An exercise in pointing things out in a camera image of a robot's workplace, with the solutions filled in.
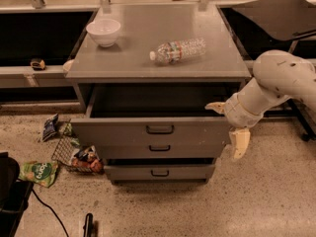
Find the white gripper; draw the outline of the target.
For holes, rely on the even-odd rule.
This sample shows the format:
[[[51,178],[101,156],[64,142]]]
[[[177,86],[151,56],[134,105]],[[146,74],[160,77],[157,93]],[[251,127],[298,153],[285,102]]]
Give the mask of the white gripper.
[[[234,93],[225,103],[212,102],[205,107],[206,110],[212,110],[220,115],[225,114],[228,122],[236,127],[229,132],[232,144],[232,154],[234,159],[240,159],[247,151],[250,142],[250,130],[255,126],[263,115],[253,115],[243,108],[238,100],[238,94]]]

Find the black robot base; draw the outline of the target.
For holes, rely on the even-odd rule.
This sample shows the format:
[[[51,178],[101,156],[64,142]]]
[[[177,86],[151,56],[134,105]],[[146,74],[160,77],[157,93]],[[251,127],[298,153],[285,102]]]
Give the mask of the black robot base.
[[[33,184],[19,181],[20,166],[7,152],[0,153],[0,237],[15,237],[27,209]]]

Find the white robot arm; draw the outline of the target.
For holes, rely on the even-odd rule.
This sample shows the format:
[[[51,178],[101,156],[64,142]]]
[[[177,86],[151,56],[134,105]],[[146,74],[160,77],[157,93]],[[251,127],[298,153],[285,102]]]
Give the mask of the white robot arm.
[[[225,115],[233,126],[229,131],[234,159],[240,159],[250,142],[250,129],[264,113],[289,99],[296,99],[316,111],[314,65],[281,50],[262,53],[253,63],[252,79],[225,102],[208,103],[207,110]]]

